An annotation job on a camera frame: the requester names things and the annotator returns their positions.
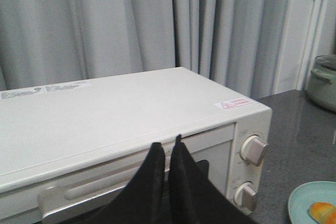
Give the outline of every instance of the curtain fold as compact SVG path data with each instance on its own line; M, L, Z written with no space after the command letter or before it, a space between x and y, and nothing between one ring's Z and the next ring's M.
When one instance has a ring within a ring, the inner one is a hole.
M271 94L287 0L0 0L0 89L182 66Z

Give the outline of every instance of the toaster oven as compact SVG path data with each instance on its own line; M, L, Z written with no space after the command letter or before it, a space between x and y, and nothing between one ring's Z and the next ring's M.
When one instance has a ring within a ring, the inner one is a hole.
M245 214L256 206L271 109L184 68L0 92L0 222L61 223L111 201L152 142L178 134Z

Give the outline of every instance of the food on plate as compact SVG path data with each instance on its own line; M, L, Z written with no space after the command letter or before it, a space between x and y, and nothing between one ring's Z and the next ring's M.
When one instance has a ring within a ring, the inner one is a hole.
M315 202L308 211L319 224L336 224L336 207L327 202Z

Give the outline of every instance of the gray granite countertop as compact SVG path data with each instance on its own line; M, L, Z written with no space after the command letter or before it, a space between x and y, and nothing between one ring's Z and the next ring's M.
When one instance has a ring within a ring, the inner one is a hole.
M259 185L257 209L250 216L259 224L291 224L287 202L301 184L336 181L336 113L291 90L259 99L273 109Z

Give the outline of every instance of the plate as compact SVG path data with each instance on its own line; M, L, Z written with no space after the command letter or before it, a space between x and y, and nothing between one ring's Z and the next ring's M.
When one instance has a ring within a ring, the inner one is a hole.
M314 181L297 187L289 196L288 212L292 224L317 224L308 210L314 202L336 206L336 182Z

